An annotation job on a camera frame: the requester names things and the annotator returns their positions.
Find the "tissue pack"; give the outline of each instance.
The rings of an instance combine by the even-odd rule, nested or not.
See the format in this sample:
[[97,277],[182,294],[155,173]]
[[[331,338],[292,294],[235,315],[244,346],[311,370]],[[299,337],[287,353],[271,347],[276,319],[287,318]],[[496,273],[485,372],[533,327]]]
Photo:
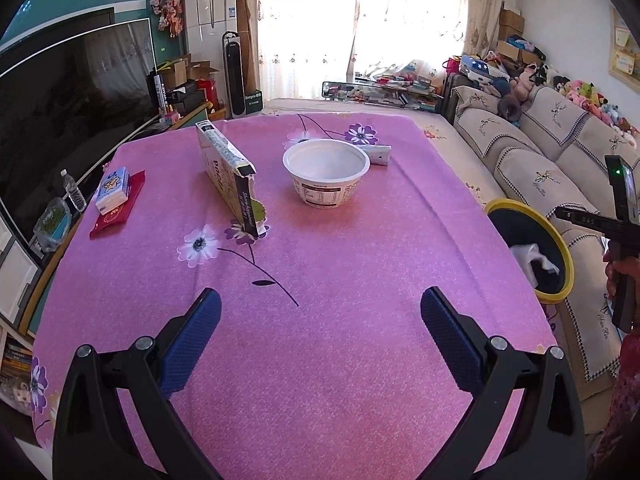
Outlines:
[[129,197],[129,171],[127,168],[118,168],[110,171],[103,178],[98,188],[98,196],[95,205],[101,215],[116,209],[124,204]]

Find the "tv screen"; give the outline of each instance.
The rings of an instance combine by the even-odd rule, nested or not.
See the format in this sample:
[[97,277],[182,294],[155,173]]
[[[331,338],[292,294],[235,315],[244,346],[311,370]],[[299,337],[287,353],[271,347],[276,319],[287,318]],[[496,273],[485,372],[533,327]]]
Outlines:
[[0,200],[26,240],[64,195],[61,170],[81,180],[158,113],[146,85],[154,66],[149,20],[136,20],[51,45],[0,74]]

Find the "plastic bottle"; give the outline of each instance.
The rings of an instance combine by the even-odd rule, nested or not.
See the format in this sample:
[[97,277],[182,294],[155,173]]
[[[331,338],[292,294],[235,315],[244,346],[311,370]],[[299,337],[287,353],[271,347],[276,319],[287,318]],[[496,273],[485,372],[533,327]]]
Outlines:
[[80,193],[78,184],[76,184],[74,178],[69,175],[66,170],[60,171],[60,175],[62,176],[65,191],[69,194],[71,203],[79,212],[84,211],[86,209],[86,200],[84,199],[84,196],[82,196],[82,193]]

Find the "pink tablecloth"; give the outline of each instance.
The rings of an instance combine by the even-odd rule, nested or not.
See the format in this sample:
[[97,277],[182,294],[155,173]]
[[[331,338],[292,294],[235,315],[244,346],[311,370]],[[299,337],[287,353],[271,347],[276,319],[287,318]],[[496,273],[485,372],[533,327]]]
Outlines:
[[[391,164],[372,166],[338,209],[305,205],[282,165],[283,144],[344,139],[358,124],[370,142],[393,147]],[[223,298],[222,320],[172,402],[226,480],[414,480],[470,400],[420,318],[422,292],[439,286],[488,335],[535,351],[554,340],[530,286],[409,119],[313,114],[218,126],[257,168],[268,234],[252,245],[228,239],[238,233],[194,128],[120,147],[112,165],[145,170],[146,184],[128,223],[95,240],[91,203],[58,269],[34,348],[46,383],[34,415],[39,442],[50,449],[79,345],[113,351],[155,335],[210,286]],[[198,255],[211,257],[185,260],[186,240],[202,231],[211,250]],[[129,398],[124,407],[132,412]],[[130,423],[158,466],[139,422]],[[505,436],[502,428],[484,463]]]

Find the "person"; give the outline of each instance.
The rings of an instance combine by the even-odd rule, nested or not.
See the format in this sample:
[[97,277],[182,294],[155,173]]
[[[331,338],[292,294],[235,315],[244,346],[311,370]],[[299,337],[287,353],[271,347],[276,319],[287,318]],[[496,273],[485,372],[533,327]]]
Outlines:
[[[640,305],[640,260],[626,258],[612,262],[609,251],[604,254],[607,275],[607,294],[612,300],[616,295],[616,280],[619,274],[626,274],[636,280],[636,303]],[[625,431],[640,407],[640,308],[636,311],[633,329],[622,340],[620,348],[620,371],[611,398],[609,422],[594,454],[594,468],[610,455],[622,439]]]

